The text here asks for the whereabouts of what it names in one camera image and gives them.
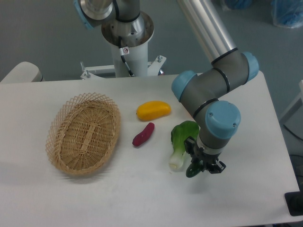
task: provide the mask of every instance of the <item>woven basket rim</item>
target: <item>woven basket rim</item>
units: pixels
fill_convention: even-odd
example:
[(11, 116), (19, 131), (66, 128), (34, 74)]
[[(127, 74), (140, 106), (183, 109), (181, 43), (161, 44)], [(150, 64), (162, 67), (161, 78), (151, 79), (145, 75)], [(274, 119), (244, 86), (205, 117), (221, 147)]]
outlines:
[[(92, 157), (99, 155), (101, 156), (100, 160), (97, 161), (94, 165), (88, 166), (86, 168), (77, 169), (72, 168), (69, 166), (69, 163), (66, 163), (62, 157), (62, 143), (65, 140), (65, 136), (69, 135), (69, 127), (72, 124), (73, 120), (81, 115), (83, 111), (88, 109), (89, 111), (93, 111), (95, 116), (99, 117), (102, 116), (104, 119), (110, 119), (110, 130), (108, 128), (101, 126), (102, 124), (88, 124), (83, 123), (86, 127), (90, 125), (90, 128), (83, 129), (79, 128), (78, 134), (83, 133), (84, 131), (87, 131), (87, 134), (85, 137), (80, 137), (81, 140), (84, 139), (83, 143), (81, 144), (82, 147), (85, 147), (86, 149), (89, 149), (88, 147), (93, 147), (94, 149), (99, 149), (101, 152), (102, 146), (92, 146), (89, 143), (91, 141), (94, 141), (94, 143), (97, 143), (97, 139), (90, 138), (91, 136), (97, 135), (97, 136), (103, 136), (99, 133), (99, 131), (95, 132), (96, 127), (97, 130), (103, 130), (106, 128), (106, 132), (110, 132), (109, 135), (105, 134), (103, 137), (110, 137), (110, 140), (108, 141), (108, 147), (106, 146), (106, 151), (102, 153), (97, 153), (96, 150), (94, 151), (84, 151), (80, 154), (81, 162), (80, 163), (88, 163), (88, 160), (91, 160)], [(106, 113), (108, 111), (108, 116), (100, 115), (101, 112), (98, 112), (98, 114), (95, 113), (95, 111), (102, 110), (102, 113)], [(116, 145), (119, 133), (120, 133), (120, 126), (121, 126), (121, 116), (118, 109), (118, 106), (115, 104), (115, 102), (107, 97), (106, 95), (101, 95), (98, 93), (84, 93), (79, 96), (75, 96), (74, 98), (71, 98), (70, 101), (67, 101), (66, 104), (62, 106), (58, 114), (56, 115), (54, 121), (52, 122), (51, 128), (49, 130), (49, 135), (47, 137), (46, 141), (46, 152), (49, 157), (49, 160), (51, 163), (61, 171), (71, 174), (71, 175), (84, 175), (88, 173), (92, 173), (102, 167), (110, 158), (114, 147)], [(107, 141), (104, 142), (104, 138), (102, 137), (102, 143), (106, 144)], [(76, 158), (79, 162), (79, 148), (74, 150), (74, 153), (69, 152), (68, 153), (69, 159)]]

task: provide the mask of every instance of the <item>cable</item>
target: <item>cable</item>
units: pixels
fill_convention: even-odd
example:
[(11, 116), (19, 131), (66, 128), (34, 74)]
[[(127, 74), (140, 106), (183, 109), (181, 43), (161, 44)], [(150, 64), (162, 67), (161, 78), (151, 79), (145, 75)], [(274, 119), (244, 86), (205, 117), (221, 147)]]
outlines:
[(289, 155), (289, 156), (303, 157), (302, 155)]
[(297, 136), (296, 134), (294, 134), (289, 128), (287, 128), (286, 125), (283, 124), (283, 126), (284, 126), (284, 128), (285, 128), (290, 134), (292, 134), (292, 135), (293, 135), (294, 137), (296, 137), (298, 140), (303, 141), (303, 139), (302, 139), (301, 137), (299, 137), (299, 136)]
[(128, 66), (126, 60), (125, 60), (125, 57), (124, 57), (123, 47), (122, 47), (122, 37), (119, 36), (118, 39), (119, 39), (119, 50), (120, 50), (121, 59), (122, 59), (123, 63), (125, 64), (126, 68), (127, 68), (127, 71), (128, 71), (128, 73), (129, 73), (129, 76), (130, 76), (130, 77), (133, 77), (134, 74), (133, 74), (133, 72), (131, 71), (131, 69), (129, 68), (129, 66)]

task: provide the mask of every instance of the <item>blue joint cap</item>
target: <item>blue joint cap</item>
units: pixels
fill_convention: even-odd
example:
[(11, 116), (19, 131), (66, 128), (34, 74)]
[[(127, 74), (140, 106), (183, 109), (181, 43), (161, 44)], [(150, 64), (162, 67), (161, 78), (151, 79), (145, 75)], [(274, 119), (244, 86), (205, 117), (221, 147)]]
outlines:
[(219, 139), (230, 139), (236, 133), (240, 121), (240, 111), (227, 101), (214, 102), (206, 111), (206, 127)]
[(83, 15), (81, 7), (80, 7), (80, 5), (78, 3), (78, 0), (74, 0), (74, 6), (75, 6), (75, 8), (76, 8), (76, 10), (78, 12), (78, 15), (79, 15), (81, 21), (85, 25), (86, 29), (87, 30), (93, 29), (94, 27), (88, 22), (88, 20), (86, 19), (86, 17)]
[(197, 74), (192, 70), (184, 71), (180, 73), (172, 82), (171, 90), (179, 102), (184, 89), (195, 75)]
[(243, 52), (244, 56), (247, 58), (249, 74), (247, 82), (251, 79), (254, 79), (259, 72), (259, 63), (255, 56), (253, 56), (250, 52)]

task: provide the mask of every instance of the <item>yellow pepper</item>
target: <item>yellow pepper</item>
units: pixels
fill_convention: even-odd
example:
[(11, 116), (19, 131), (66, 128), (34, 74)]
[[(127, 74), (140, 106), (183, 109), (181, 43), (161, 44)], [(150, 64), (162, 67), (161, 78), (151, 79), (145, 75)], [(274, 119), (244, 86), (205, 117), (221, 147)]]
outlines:
[(170, 114), (171, 108), (162, 101), (149, 101), (140, 105), (137, 109), (137, 117), (142, 121), (151, 121), (153, 119)]

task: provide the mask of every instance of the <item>bolt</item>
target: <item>bolt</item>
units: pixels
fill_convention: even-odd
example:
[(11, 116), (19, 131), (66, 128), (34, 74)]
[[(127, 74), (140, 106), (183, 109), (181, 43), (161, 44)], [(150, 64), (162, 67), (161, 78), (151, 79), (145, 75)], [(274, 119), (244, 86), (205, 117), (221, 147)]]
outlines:
[(86, 70), (86, 77), (87, 77), (87, 78), (90, 78), (90, 73), (89, 73), (88, 70)]
[(161, 55), (159, 55), (158, 56), (158, 62), (161, 62), (161, 59), (162, 59), (163, 57), (161, 56)]

